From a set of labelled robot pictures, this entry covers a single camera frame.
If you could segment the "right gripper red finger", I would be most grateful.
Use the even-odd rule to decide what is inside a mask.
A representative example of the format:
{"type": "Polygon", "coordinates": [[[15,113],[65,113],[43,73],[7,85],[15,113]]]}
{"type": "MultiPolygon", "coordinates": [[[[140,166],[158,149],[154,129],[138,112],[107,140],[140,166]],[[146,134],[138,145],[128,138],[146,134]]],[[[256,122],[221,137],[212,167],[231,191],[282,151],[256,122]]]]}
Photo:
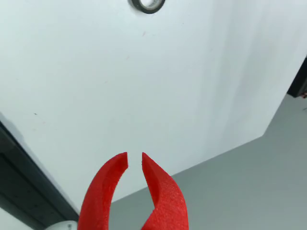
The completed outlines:
{"type": "Polygon", "coordinates": [[[79,230],[107,230],[109,214],[115,188],[128,168],[127,153],[121,153],[108,160],[93,178],[83,200],[79,230]]]}
{"type": "Polygon", "coordinates": [[[187,206],[177,183],[144,152],[142,170],[154,204],[142,229],[188,230],[187,206]]]}

